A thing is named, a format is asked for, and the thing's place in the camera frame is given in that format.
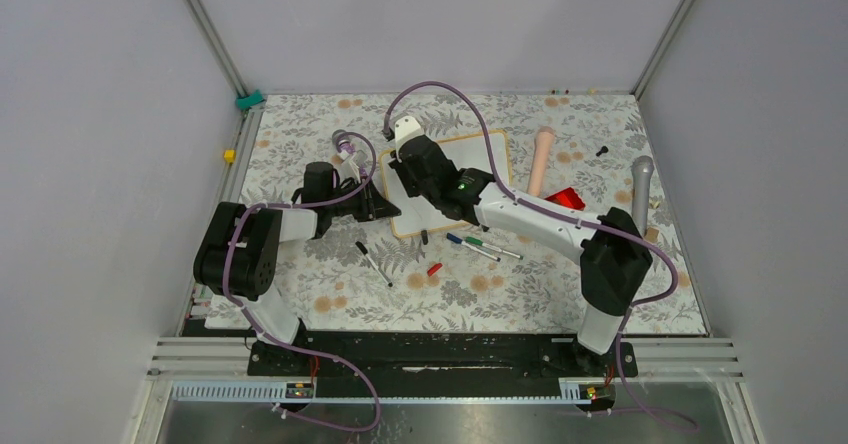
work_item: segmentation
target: pink cylinder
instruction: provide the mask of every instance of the pink cylinder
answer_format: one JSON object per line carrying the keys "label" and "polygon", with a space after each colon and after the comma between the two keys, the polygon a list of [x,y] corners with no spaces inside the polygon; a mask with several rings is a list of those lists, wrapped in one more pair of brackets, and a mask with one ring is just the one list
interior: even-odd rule
{"label": "pink cylinder", "polygon": [[533,154],[533,168],[530,169],[530,183],[527,185],[527,194],[539,197],[542,192],[542,183],[545,180],[545,171],[548,169],[548,155],[554,144],[554,130],[548,126],[542,126],[536,134],[536,152]]}

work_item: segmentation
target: black bracket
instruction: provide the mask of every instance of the black bracket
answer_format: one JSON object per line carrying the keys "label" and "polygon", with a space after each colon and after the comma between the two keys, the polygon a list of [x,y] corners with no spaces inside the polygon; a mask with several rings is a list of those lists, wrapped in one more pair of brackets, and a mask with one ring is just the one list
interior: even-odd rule
{"label": "black bracket", "polygon": [[[598,220],[608,227],[639,236],[630,214],[616,207],[610,208]],[[581,246],[580,283],[583,297],[605,314],[623,316],[651,268],[651,251],[603,231],[595,232],[592,239],[583,241]]]}
{"label": "black bracket", "polygon": [[[329,162],[311,162],[306,165],[303,174],[303,187],[297,189],[292,202],[298,197],[303,203],[324,202],[342,197],[353,191],[359,183],[352,178],[339,180],[338,171]],[[321,238],[330,228],[334,217],[353,216],[357,222],[370,222],[378,219],[397,217],[400,209],[386,200],[370,181],[358,194],[330,206],[312,209],[318,214],[318,226],[315,239]]]}
{"label": "black bracket", "polygon": [[[610,351],[587,367],[578,359],[582,351],[573,338],[307,331],[301,327],[294,344],[350,360],[383,397],[550,397],[559,395],[560,377],[603,379],[614,360]],[[625,376],[636,377],[633,346],[623,343],[621,349]],[[310,375],[310,364],[304,354],[257,341],[247,374],[303,377]],[[318,397],[370,396],[361,379],[341,363],[322,359],[317,377]]]}

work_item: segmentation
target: gray microphone-shaped object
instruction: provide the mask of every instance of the gray microphone-shaped object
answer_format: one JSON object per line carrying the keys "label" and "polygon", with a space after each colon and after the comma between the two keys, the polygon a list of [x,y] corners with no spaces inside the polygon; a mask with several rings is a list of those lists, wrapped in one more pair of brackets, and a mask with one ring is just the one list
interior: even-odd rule
{"label": "gray microphone-shaped object", "polygon": [[639,234],[645,235],[648,229],[648,199],[651,197],[651,175],[654,173],[654,160],[650,156],[639,156],[633,161],[633,207],[630,215]]}

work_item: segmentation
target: marker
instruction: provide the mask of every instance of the marker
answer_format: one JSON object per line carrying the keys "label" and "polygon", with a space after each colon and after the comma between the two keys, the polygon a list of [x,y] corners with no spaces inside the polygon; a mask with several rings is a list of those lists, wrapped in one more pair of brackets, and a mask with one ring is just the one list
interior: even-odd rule
{"label": "marker", "polygon": [[389,279],[389,276],[387,276],[386,273],[383,272],[379,266],[377,266],[377,263],[374,262],[374,259],[371,259],[371,256],[368,255],[368,249],[365,249],[365,244],[356,241],[356,247],[359,248],[359,252],[361,252],[362,255],[365,256],[365,259],[368,259],[368,262],[371,264],[371,267],[373,267],[375,271],[380,273],[380,277],[382,277],[383,280],[386,281],[386,284],[388,284],[389,287],[392,287],[391,279]]}
{"label": "marker", "polygon": [[447,237],[448,237],[448,240],[450,240],[451,242],[455,242],[455,243],[457,243],[457,244],[459,244],[459,245],[465,246],[465,247],[467,247],[467,248],[471,249],[472,251],[476,252],[477,254],[482,254],[482,255],[484,255],[484,256],[486,256],[486,257],[488,257],[489,259],[491,259],[491,260],[493,260],[493,261],[501,262],[501,258],[500,258],[500,257],[498,257],[498,256],[493,256],[492,254],[489,254],[488,252],[484,251],[483,249],[480,249],[479,247],[472,246],[471,244],[469,244],[469,243],[467,243],[467,242],[463,241],[462,239],[460,239],[460,238],[458,238],[458,237],[454,236],[454,235],[453,235],[453,234],[451,234],[451,233],[448,233]]}
{"label": "marker", "polygon": [[480,239],[477,239],[476,237],[468,236],[468,237],[465,238],[465,242],[469,242],[471,244],[474,244],[475,246],[480,246],[480,247],[485,248],[485,249],[490,249],[490,250],[498,252],[500,254],[506,254],[507,256],[512,256],[512,257],[519,259],[519,260],[524,259],[524,256],[522,256],[521,254],[516,254],[514,252],[510,252],[510,251],[501,249],[498,246],[486,244],[485,242],[481,241]]}

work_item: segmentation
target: white wall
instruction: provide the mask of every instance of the white wall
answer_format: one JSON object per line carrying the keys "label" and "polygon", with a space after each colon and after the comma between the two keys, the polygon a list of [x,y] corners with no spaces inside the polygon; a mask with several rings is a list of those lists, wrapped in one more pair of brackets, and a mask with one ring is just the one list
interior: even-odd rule
{"label": "white wall", "polygon": [[250,87],[629,91],[680,0],[203,0]]}
{"label": "white wall", "polygon": [[848,0],[700,0],[642,101],[769,442],[848,411]]}
{"label": "white wall", "polygon": [[0,442],[118,442],[234,94],[182,0],[0,0],[0,95]]}

